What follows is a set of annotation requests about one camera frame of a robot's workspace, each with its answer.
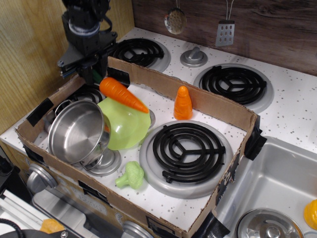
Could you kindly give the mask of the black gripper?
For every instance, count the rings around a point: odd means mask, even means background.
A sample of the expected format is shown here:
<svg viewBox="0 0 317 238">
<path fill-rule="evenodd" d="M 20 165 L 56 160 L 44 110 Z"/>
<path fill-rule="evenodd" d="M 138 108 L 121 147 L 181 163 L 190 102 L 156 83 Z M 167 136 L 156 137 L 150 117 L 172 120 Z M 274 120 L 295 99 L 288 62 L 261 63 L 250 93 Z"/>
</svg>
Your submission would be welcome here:
<svg viewBox="0 0 317 238">
<path fill-rule="evenodd" d="M 57 61 L 61 76 L 66 78 L 78 73 L 87 85 L 94 84 L 93 71 L 102 78 L 106 76 L 108 55 L 116 44 L 117 33 L 100 30 L 97 23 L 92 29 L 83 29 L 71 24 L 69 16 L 62 16 L 68 41 L 68 49 Z"/>
</svg>

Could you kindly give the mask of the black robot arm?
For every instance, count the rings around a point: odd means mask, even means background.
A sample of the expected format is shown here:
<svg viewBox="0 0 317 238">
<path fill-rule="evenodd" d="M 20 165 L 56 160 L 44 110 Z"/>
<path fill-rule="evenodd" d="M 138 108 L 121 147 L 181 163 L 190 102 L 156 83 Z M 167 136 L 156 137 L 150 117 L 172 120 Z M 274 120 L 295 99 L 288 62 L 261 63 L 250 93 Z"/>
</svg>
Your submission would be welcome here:
<svg viewBox="0 0 317 238">
<path fill-rule="evenodd" d="M 62 24 L 68 42 L 64 55 L 57 61 L 66 78 L 74 73 L 93 85 L 96 77 L 106 75 L 107 58 L 116 45 L 117 33 L 106 13 L 108 0 L 64 0 L 66 11 Z"/>
</svg>

